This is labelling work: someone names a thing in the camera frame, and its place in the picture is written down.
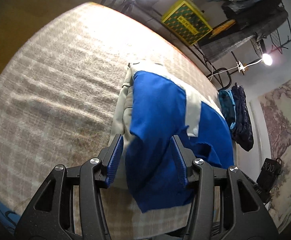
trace painted mural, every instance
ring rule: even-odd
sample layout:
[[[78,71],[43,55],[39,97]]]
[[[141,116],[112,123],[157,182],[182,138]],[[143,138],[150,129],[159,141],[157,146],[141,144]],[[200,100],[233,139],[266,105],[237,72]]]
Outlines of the painted mural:
[[[271,156],[284,162],[272,191],[269,213],[279,232],[291,221],[291,80],[259,97],[269,134]]]

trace lamp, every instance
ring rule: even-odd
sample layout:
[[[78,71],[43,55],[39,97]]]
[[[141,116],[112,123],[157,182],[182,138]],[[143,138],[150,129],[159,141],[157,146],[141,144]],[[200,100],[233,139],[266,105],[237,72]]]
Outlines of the lamp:
[[[262,60],[263,60],[263,63],[266,64],[267,66],[271,66],[272,65],[272,57],[267,54],[267,49],[266,49],[266,45],[265,45],[265,42],[264,40],[261,40],[259,42],[260,44],[260,48],[261,48],[261,51],[262,51]]]
[[[267,66],[271,66],[272,65],[273,60],[272,60],[272,57],[269,54],[263,53],[262,54],[262,60]]]

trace white cable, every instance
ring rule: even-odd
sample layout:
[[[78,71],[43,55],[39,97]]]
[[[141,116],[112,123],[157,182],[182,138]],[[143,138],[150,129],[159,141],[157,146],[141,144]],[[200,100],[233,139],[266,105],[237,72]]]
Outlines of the white cable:
[[[245,67],[249,67],[249,66],[252,66],[252,65],[258,64],[260,61],[262,61],[262,58],[261,58],[260,60],[258,60],[257,62],[255,62],[255,63],[249,64],[249,65],[246,65]]]
[[[212,63],[210,63],[211,64],[211,78],[210,78],[210,82],[211,82],[211,80],[212,80],[212,77],[213,77],[213,75],[212,75],[212,73],[213,73],[213,65],[212,65]]]
[[[255,63],[251,63],[251,64],[249,64],[249,65],[246,65],[244,68],[249,67],[249,66],[252,66],[252,65],[255,65],[255,64],[259,63],[260,61],[262,61],[262,59],[258,60],[258,61],[255,62]],[[224,70],[224,71],[221,71],[221,72],[218,72],[218,73],[213,74],[213,75],[211,76],[210,81],[212,80],[212,77],[213,77],[214,75],[218,75],[218,74],[221,74],[221,73],[223,73],[223,72],[226,72],[226,71],[229,71],[229,70],[232,70],[232,69],[235,69],[235,68],[239,68],[239,64],[237,64],[236,67],[233,67],[233,68],[230,68],[230,69],[227,69],[227,70]]]

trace yellow box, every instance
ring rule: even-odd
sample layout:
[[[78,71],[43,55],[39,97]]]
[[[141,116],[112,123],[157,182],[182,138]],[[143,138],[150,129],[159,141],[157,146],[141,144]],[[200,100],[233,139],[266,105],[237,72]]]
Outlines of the yellow box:
[[[177,1],[163,16],[161,22],[188,46],[195,44],[212,28],[191,0]]]

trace beige blanket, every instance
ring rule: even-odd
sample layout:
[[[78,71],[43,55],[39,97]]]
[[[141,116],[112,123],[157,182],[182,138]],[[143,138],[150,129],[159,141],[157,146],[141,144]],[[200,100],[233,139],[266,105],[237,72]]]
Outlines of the beige blanket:
[[[7,207],[21,215],[55,165],[81,165],[108,145],[127,64],[136,59],[164,64],[217,103],[216,89],[179,50],[94,3],[50,22],[15,54],[0,76],[0,200]],[[114,187],[102,199],[112,239],[173,231],[188,218],[188,206],[142,214],[127,190]]]

